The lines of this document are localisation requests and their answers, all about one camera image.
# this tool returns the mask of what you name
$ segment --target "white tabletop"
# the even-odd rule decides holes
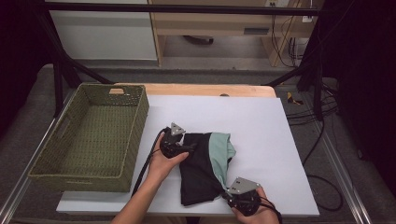
[[[268,199],[284,217],[318,216],[318,208],[292,138],[283,106],[277,98],[149,95],[133,184],[157,133],[175,122],[187,133],[230,133],[236,155],[227,185],[238,177],[261,183]],[[165,216],[231,216],[227,203],[185,207],[180,204],[180,172],[176,167],[163,181],[149,214]],[[57,211],[68,214],[115,215],[131,193],[67,191]]]

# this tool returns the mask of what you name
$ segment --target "black cloth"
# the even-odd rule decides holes
[[[193,153],[180,164],[181,204],[187,206],[210,202],[224,189],[213,173],[209,157],[209,139],[211,133],[186,133],[183,145],[196,143]]]

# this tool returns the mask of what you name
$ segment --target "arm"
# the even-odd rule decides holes
[[[157,150],[160,149],[162,139],[163,134],[159,137],[155,145],[155,152],[148,167],[148,175],[143,181],[142,186],[116,215],[111,222],[112,224],[141,223],[161,183],[169,175],[173,167],[188,157],[189,153],[185,152],[172,159],[167,159],[160,150]]]
[[[259,193],[260,197],[267,198],[265,195],[264,189],[262,187],[259,187],[256,189],[257,193]],[[266,224],[279,224],[279,221],[277,220],[276,214],[271,211],[269,208],[260,206],[259,210],[257,210],[256,214],[254,214],[251,217],[245,217],[241,212],[239,212],[236,208],[231,208],[233,210],[233,213],[236,216],[236,219],[238,219],[240,222],[245,223],[245,224],[261,224],[261,223],[266,223]]]

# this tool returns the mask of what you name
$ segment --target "wicker basket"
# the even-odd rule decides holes
[[[128,192],[148,112],[144,86],[81,84],[28,176],[54,190]]]

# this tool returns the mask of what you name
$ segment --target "human hand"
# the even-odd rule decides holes
[[[267,198],[265,195],[264,189],[262,187],[259,187],[256,189],[257,193],[259,194],[260,197],[262,198]],[[267,205],[270,205],[267,201],[262,199],[262,203],[265,203]],[[238,221],[245,223],[245,224],[256,224],[256,223],[266,223],[266,224],[278,224],[279,221],[277,219],[277,216],[274,211],[271,209],[260,206],[257,212],[250,217],[245,217],[241,212],[238,211],[238,209],[232,207],[231,210],[233,210],[233,213],[236,216],[236,219]]]
[[[151,161],[148,167],[148,178],[153,178],[159,183],[163,182],[169,175],[171,170],[184,161],[188,156],[188,152],[181,153],[174,158],[166,158],[160,150],[160,143],[163,139],[164,134],[162,133],[155,144],[154,151],[151,157]]]

